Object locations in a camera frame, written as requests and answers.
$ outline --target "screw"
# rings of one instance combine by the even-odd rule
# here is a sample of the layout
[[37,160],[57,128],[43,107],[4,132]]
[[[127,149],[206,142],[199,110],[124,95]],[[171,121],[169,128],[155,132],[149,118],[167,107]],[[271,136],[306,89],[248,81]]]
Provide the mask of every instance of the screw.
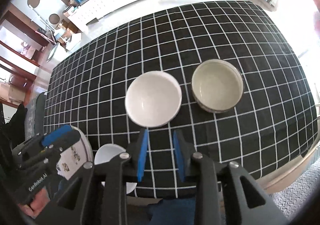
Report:
[[84,167],[85,169],[90,169],[90,168],[92,168],[92,166],[93,166],[93,163],[92,163],[92,162],[85,162],[85,163],[83,164],[83,167]]
[[129,157],[130,157],[130,155],[127,152],[123,152],[120,154],[121,159],[128,159]]
[[195,152],[192,154],[192,156],[195,159],[201,159],[203,157],[202,153],[200,153],[200,152]]
[[239,167],[239,164],[237,162],[235,162],[235,161],[230,162],[229,165],[232,168],[238,168]]

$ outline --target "gray rug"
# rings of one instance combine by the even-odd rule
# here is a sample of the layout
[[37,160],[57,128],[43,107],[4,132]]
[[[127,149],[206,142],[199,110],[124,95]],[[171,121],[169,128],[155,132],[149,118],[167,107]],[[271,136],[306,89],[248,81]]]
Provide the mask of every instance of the gray rug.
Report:
[[320,158],[312,164],[297,180],[283,191],[272,195],[273,201],[283,211],[284,215],[292,219],[293,214],[315,189],[320,177]]

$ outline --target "ceramic bowl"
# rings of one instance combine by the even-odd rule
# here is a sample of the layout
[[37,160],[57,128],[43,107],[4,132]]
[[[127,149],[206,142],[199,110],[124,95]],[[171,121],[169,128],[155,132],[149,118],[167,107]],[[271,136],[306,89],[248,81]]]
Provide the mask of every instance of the ceramic bowl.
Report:
[[130,119],[142,127],[159,127],[172,120],[181,106],[178,81],[162,71],[140,75],[129,86],[125,109]]
[[243,94],[240,72],[229,62],[207,60],[201,63],[192,76],[192,92],[197,103],[211,113],[233,108]]
[[[98,149],[96,156],[94,157],[94,164],[109,162],[113,157],[122,152],[125,152],[125,149],[121,146],[118,146],[116,144],[105,144]],[[136,186],[137,183],[134,182],[126,183],[127,194],[132,192]]]
[[71,126],[71,128],[77,130],[81,138],[60,154],[60,160],[56,165],[58,174],[67,180],[69,180],[85,162],[93,162],[93,152],[87,137],[79,128],[74,126]]

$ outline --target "black checkered tablecloth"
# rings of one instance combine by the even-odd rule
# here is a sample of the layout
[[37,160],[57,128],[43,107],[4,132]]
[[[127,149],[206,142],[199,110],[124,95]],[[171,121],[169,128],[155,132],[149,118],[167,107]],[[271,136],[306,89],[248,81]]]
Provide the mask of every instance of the black checkered tablecloth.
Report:
[[[243,76],[243,97],[226,113],[207,113],[192,96],[192,73],[208,59],[226,60]],[[132,81],[151,70],[178,80],[182,105],[169,124],[149,130],[144,181],[132,195],[194,193],[194,184],[177,176],[176,128],[197,151],[220,162],[238,161],[255,178],[305,153],[317,135],[313,97],[297,57],[266,13],[244,1],[164,10],[85,45],[53,70],[44,131],[72,124],[94,151],[106,143],[126,148],[140,127],[126,115],[124,97]]]

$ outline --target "round hole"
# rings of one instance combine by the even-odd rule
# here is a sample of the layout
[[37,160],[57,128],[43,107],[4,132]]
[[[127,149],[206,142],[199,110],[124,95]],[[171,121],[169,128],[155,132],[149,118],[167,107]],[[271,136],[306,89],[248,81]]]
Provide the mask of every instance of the round hole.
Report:
[[60,21],[60,17],[56,14],[53,13],[52,15],[49,16],[49,22],[52,24],[57,24]]
[[31,5],[33,8],[36,8],[40,3],[40,0],[27,0],[27,4]]

